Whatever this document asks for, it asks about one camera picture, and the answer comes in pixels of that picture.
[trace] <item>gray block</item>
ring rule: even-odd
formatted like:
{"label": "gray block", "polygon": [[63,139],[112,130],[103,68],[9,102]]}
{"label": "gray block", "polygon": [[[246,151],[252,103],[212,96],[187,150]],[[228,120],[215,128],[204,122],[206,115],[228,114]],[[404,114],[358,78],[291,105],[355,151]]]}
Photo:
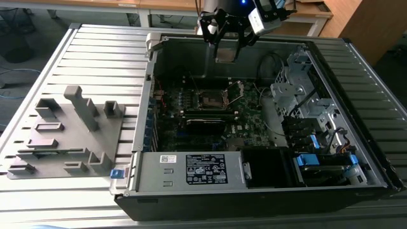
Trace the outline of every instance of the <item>gray block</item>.
{"label": "gray block", "polygon": [[12,173],[13,175],[31,175],[35,173],[35,167],[28,164],[19,164],[19,165],[11,165],[8,172]]}
{"label": "gray block", "polygon": [[39,123],[35,126],[35,130],[39,132],[63,131],[64,125],[61,123]]}
{"label": "gray block", "polygon": [[75,162],[67,161],[64,164],[65,164],[64,170],[69,174],[83,174],[88,171],[87,165],[81,161],[75,161]]}
{"label": "gray block", "polygon": [[107,154],[104,152],[101,153],[100,159],[96,157],[95,153],[91,152],[88,165],[92,167],[95,172],[104,173],[104,172],[109,171],[109,169],[111,169],[112,160],[109,159],[109,157],[107,156]]}
{"label": "gray block", "polygon": [[55,148],[57,141],[52,139],[29,139],[25,145],[28,148]]}
{"label": "gray block", "polygon": [[97,112],[92,99],[84,99],[84,100],[87,101],[87,106],[91,110],[92,116],[96,117],[99,115],[99,112]]}
{"label": "gray block", "polygon": [[57,102],[55,99],[40,99],[36,105],[36,111],[39,115],[47,119],[47,118],[55,118],[53,112],[60,108]]}
{"label": "gray block", "polygon": [[85,100],[81,97],[81,87],[79,87],[77,85],[67,86],[67,89],[64,92],[64,97],[68,100],[71,100],[72,105],[75,107],[76,114],[81,118],[88,130],[91,132],[97,130],[99,125],[97,125],[96,120],[93,119],[95,111],[92,110],[92,108],[89,109],[89,107],[88,107],[88,105],[91,104],[91,106],[92,106],[93,103],[92,103],[92,101],[89,101],[91,99]]}
{"label": "gray block", "polygon": [[68,155],[71,156],[71,158],[84,162],[88,161],[89,154],[91,151],[88,150],[88,148],[85,148],[83,151],[68,151]]}
{"label": "gray block", "polygon": [[120,110],[119,104],[116,101],[105,101],[103,106],[104,114],[107,118],[122,118],[123,112]]}
{"label": "gray block", "polygon": [[[40,116],[37,117],[36,124],[60,122],[65,128],[64,131],[40,132],[32,128],[29,139],[55,139],[57,146],[53,148],[19,149],[19,153],[33,153],[33,155],[28,156],[29,158],[23,156],[25,159],[16,157],[15,164],[31,164],[35,167],[35,173],[20,173],[15,175],[9,172],[7,175],[9,179],[99,177],[109,175],[109,169],[104,168],[109,167],[108,164],[112,164],[115,161],[123,118],[107,119],[103,106],[103,104],[95,104],[97,114],[100,115],[95,117],[99,123],[99,129],[93,132],[89,132],[87,126],[83,124],[72,104],[60,105],[60,109],[55,111],[56,118],[45,121]],[[120,110],[124,111],[124,105],[119,106]],[[93,166],[99,171],[95,171],[87,164],[91,152],[97,157],[96,161],[99,161],[99,165]],[[108,160],[104,161],[103,159],[103,163],[100,163],[99,159],[103,158],[103,153],[105,153]],[[81,161],[88,171],[84,173],[68,173],[64,167],[65,162],[71,161]]]}
{"label": "gray block", "polygon": [[16,156],[21,158],[21,160],[39,159],[39,156],[33,152],[17,153]]}

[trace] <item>table leg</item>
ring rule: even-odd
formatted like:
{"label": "table leg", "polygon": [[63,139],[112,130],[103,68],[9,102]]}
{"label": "table leg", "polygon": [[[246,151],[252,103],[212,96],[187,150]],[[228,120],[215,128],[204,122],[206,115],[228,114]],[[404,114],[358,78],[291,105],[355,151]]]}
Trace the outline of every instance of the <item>table leg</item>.
{"label": "table leg", "polygon": [[164,15],[160,14],[159,18],[160,18],[160,23],[166,23]]}
{"label": "table leg", "polygon": [[48,11],[49,17],[52,19],[57,19],[56,10],[47,10],[47,11]]}
{"label": "table leg", "polygon": [[139,9],[142,27],[151,27],[151,14],[148,9]]}
{"label": "table leg", "polygon": [[327,21],[327,20],[328,20],[327,18],[318,18],[318,19],[316,19],[316,21],[315,21],[315,23],[312,24],[311,29],[310,29],[310,31],[308,31],[308,34],[307,34],[308,37],[318,37],[318,36],[319,36],[320,31],[322,31],[323,28],[324,28],[324,25],[326,25],[326,21]]}
{"label": "table leg", "polygon": [[0,88],[5,87],[5,82],[3,80],[0,80]]}
{"label": "table leg", "polygon": [[130,26],[138,26],[138,14],[135,13],[127,13],[127,20],[128,20],[128,25]]}

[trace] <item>floor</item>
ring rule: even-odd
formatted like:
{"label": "floor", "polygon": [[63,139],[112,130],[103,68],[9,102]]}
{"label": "floor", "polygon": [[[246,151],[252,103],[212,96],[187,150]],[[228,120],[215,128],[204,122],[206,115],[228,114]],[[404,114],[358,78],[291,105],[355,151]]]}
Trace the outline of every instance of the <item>floor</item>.
{"label": "floor", "polygon": [[[8,63],[0,57],[0,68],[17,69],[31,68],[41,70],[48,62],[48,59],[57,47],[57,44],[67,32],[71,23],[85,23],[99,25],[128,26],[128,19],[124,13],[100,13],[100,12],[80,12],[64,11],[56,12],[59,19],[49,18],[47,10],[32,10],[32,21],[37,31],[27,35],[27,41],[35,50],[35,58],[19,64]],[[160,18],[152,16],[152,26],[178,29],[194,29],[196,26],[196,17],[166,16],[167,23],[160,23]],[[7,88],[0,89],[0,95],[7,97],[24,96],[36,81],[37,73],[35,72],[9,72],[0,75],[1,80],[8,84]],[[0,98],[0,133],[13,117],[13,114],[20,106],[23,99]]]}

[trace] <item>warning label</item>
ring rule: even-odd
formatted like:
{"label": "warning label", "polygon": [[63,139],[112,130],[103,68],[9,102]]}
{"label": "warning label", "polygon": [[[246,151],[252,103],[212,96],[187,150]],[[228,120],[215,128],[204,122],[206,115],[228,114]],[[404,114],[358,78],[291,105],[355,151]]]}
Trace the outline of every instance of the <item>warning label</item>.
{"label": "warning label", "polygon": [[187,155],[187,183],[190,185],[228,183],[224,154]]}

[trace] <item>aluminum extrusion table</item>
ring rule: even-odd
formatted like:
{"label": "aluminum extrusion table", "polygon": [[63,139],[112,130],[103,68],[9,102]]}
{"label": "aluminum extrusion table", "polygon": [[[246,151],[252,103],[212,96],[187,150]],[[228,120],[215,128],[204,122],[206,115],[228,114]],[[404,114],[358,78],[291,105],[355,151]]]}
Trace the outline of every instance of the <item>aluminum extrusion table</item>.
{"label": "aluminum extrusion table", "polygon": [[[382,218],[407,216],[407,193],[403,192],[392,198],[363,202],[335,213],[272,218],[134,222],[114,202],[108,191],[108,177],[9,180],[5,176],[7,168],[28,137],[27,127],[32,126],[37,115],[33,106],[40,98],[53,98],[59,103],[68,103],[63,97],[67,85],[80,85],[83,94],[95,104],[116,100],[127,106],[115,163],[130,163],[148,61],[144,41],[150,32],[194,33],[191,30],[79,24],[71,26],[0,138],[0,223],[65,228],[216,228],[295,222],[306,226],[308,222],[314,227],[328,228],[320,221],[346,220],[338,224],[347,226],[350,222],[358,225]],[[402,122],[407,116],[404,108],[351,43],[339,39],[302,39],[312,40],[322,50],[399,176],[407,180],[407,125]],[[386,220],[386,226],[394,222],[394,219]]]}

